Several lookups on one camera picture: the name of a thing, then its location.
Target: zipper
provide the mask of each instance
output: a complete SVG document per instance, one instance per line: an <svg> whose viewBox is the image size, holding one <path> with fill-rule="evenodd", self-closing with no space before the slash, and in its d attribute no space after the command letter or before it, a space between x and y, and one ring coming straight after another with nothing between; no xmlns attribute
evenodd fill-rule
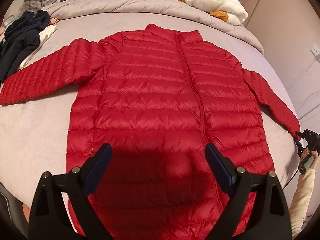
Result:
<svg viewBox="0 0 320 240"><path fill-rule="evenodd" d="M205 134L205 127L204 127L204 106L203 106L203 102L201 100L200 95L198 94L198 92L196 92L196 90L194 89L194 87L192 85L188 63L187 63L187 61L186 61L186 59L184 57L182 46L181 46L181 43L180 43L180 40L179 40L179 37L178 37L177 34L175 34L175 39L176 39L176 43L177 43L177 46L178 46L178 49L179 49L179 55L180 55L180 58L181 58L181 61L182 61L182 64L183 64L183 68L184 68L184 73L185 73L186 79L188 80L189 86L192 89L193 94L196 96L196 98L198 100L198 104L199 104L199 108L200 108L200 132L201 132L201 135L202 135L202 138L203 138L205 144L208 144L209 141L208 141L208 138L207 138L207 136ZM219 204L218 208L219 208L220 214L222 214L223 206L222 206L222 202L221 202L221 199L220 199L220 196L219 196L219 190L218 190L218 185L217 185L216 178L214 178L214 187L216 189L216 196L218 198L218 204Z"/></svg>

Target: wall outlet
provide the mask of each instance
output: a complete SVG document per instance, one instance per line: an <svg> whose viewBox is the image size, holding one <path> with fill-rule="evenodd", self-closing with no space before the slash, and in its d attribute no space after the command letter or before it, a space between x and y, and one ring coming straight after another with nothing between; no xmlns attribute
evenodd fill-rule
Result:
<svg viewBox="0 0 320 240"><path fill-rule="evenodd" d="M313 55L315 55L316 57L318 57L320 55L320 49L318 49L318 47L313 44L313 47L311 49L311 52L313 53Z"/></svg>

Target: blue gripper pad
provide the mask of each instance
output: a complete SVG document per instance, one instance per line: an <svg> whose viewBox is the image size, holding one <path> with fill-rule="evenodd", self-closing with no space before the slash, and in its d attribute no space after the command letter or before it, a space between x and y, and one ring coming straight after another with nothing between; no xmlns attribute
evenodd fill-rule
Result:
<svg viewBox="0 0 320 240"><path fill-rule="evenodd" d="M80 181L85 197L95 192L104 172L112 159L112 147L104 143L97 153L86 160L81 167Z"/></svg>
<svg viewBox="0 0 320 240"><path fill-rule="evenodd" d="M222 156L213 143L206 145L204 156L220 188L231 197L237 179L236 167L229 158Z"/></svg>

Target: white cloth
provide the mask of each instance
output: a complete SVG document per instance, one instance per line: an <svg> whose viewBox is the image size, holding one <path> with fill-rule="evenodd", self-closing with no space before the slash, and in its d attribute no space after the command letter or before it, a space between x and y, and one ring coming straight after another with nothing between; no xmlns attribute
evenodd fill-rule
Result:
<svg viewBox="0 0 320 240"><path fill-rule="evenodd" d="M293 239L301 232L313 191L316 170L310 169L304 176L300 175L297 191L289 208Z"/></svg>
<svg viewBox="0 0 320 240"><path fill-rule="evenodd" d="M54 33L56 30L56 25L50 25L46 27L42 32L39 33L40 36L40 45L38 48L36 48L28 57L26 57L20 64L19 68L17 70L21 70L25 67L27 67L28 62L32 59L32 57L38 52L38 50L41 48L41 46L49 39L49 37Z"/></svg>
<svg viewBox="0 0 320 240"><path fill-rule="evenodd" d="M248 17L238 0L186 0L186 4L207 13L224 11L228 14L227 23L234 26L241 25Z"/></svg>

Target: human hand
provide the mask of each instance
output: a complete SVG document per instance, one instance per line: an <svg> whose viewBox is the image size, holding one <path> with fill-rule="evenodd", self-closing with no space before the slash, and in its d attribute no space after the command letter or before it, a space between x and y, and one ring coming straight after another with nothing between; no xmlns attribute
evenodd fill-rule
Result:
<svg viewBox="0 0 320 240"><path fill-rule="evenodd" d="M302 155L301 155L301 158L300 158L300 162L302 161L302 159L304 157L306 157L308 154L309 154L310 150L308 148L306 148ZM316 169L317 165L318 165L318 161L319 161L319 155L318 155L318 152L317 151L312 151L311 154L313 155L313 157L315 158L313 160L313 163L311 164L310 166L310 169Z"/></svg>

